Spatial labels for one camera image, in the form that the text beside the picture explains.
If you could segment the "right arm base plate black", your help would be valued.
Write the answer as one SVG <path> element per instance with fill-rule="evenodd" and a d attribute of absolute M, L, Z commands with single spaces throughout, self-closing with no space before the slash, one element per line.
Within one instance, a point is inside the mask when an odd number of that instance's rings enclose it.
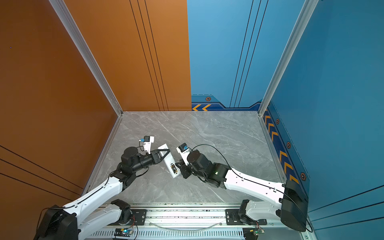
<path fill-rule="evenodd" d="M 226 222 L 229 226 L 234 225 L 260 225 L 265 226 L 268 224 L 266 219 L 253 220 L 245 213 L 241 213 L 240 209 L 226 209 Z"/>

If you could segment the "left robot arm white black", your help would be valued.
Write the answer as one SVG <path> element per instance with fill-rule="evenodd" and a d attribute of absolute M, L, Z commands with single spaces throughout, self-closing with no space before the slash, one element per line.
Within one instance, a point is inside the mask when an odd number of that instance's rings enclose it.
<path fill-rule="evenodd" d="M 161 163 L 169 154 L 169 149 L 157 149 L 144 155 L 139 153 L 137 147 L 125 149 L 116 170 L 103 183 L 63 207 L 54 205 L 47 208 L 40 215 L 41 222 L 34 238 L 84 240 L 113 223 L 122 226 L 133 224 L 131 206 L 122 200 L 112 201 L 103 210 L 98 208 L 128 188 L 137 178 L 138 171 Z"/>

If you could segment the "white remote control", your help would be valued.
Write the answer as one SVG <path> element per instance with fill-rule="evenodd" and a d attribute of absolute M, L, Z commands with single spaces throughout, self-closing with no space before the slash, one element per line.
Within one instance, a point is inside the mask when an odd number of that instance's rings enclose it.
<path fill-rule="evenodd" d="M 163 144 L 162 146 L 158 147 L 158 149 L 169 149 L 168 145 L 167 144 Z M 176 162 L 171 154 L 171 150 L 170 150 L 170 153 L 167 155 L 167 157 L 163 160 L 163 162 L 165 163 L 168 171 L 170 172 L 170 175 L 172 176 L 172 178 L 176 178 L 180 175 L 180 170 L 179 168 L 176 166 Z M 174 164 L 178 170 L 178 173 L 175 175 L 171 169 L 171 164 Z"/>

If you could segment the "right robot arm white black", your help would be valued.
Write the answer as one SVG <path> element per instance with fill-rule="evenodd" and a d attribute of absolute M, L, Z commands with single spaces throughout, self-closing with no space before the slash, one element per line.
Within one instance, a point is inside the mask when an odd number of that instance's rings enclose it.
<path fill-rule="evenodd" d="M 213 188 L 237 191 L 255 197 L 257 202 L 243 200 L 235 223 L 259 227 L 267 220 L 279 220 L 298 232 L 312 231 L 308 222 L 308 198 L 296 182 L 275 183 L 246 175 L 229 165 L 212 163 L 198 150 L 178 150 L 181 155 L 176 165 L 182 176 L 196 176 Z"/>

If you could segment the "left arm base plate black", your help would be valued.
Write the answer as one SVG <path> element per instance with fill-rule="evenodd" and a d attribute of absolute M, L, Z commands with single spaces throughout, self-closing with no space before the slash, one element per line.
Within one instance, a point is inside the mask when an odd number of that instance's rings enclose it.
<path fill-rule="evenodd" d="M 124 210 L 122 211 L 119 219 L 116 222 L 109 224 L 109 226 L 118 226 L 118 227 L 120 226 L 130 227 L 132 225 L 143 226 L 146 221 L 146 216 L 147 216 L 147 210 L 145 209 Z"/>

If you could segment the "black AAA battery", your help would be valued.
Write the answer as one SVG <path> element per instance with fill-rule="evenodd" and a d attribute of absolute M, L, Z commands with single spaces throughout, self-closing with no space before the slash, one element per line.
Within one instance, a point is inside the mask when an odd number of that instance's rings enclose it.
<path fill-rule="evenodd" d="M 171 164 L 171 169 L 175 175 L 178 173 L 178 170 L 174 164 Z"/>

